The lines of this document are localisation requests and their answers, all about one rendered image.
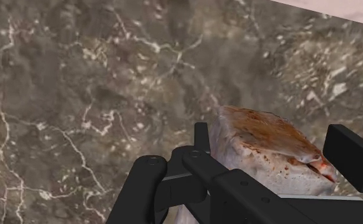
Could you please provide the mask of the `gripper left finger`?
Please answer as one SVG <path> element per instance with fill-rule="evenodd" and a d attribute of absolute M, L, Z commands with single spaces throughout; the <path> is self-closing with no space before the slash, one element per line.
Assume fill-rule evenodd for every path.
<path fill-rule="evenodd" d="M 210 223 L 208 183 L 225 172 L 210 158 L 208 125 L 194 126 L 194 145 L 139 157 L 127 176 L 106 224 L 162 224 L 170 207 L 184 205 L 199 224 Z"/>

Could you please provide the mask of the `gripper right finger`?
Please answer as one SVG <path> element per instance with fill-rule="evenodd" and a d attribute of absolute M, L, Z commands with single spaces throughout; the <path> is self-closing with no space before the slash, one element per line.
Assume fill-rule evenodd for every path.
<path fill-rule="evenodd" d="M 363 138 L 342 124 L 327 128 L 323 154 L 360 193 L 363 193 Z"/>

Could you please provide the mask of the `white block with brown top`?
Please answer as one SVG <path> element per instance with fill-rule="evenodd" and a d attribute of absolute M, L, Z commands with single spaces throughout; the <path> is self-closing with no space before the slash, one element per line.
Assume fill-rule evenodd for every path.
<path fill-rule="evenodd" d="M 273 113 L 221 106 L 209 141 L 214 159 L 243 170 L 276 194 L 334 193 L 335 167 L 291 122 Z"/>

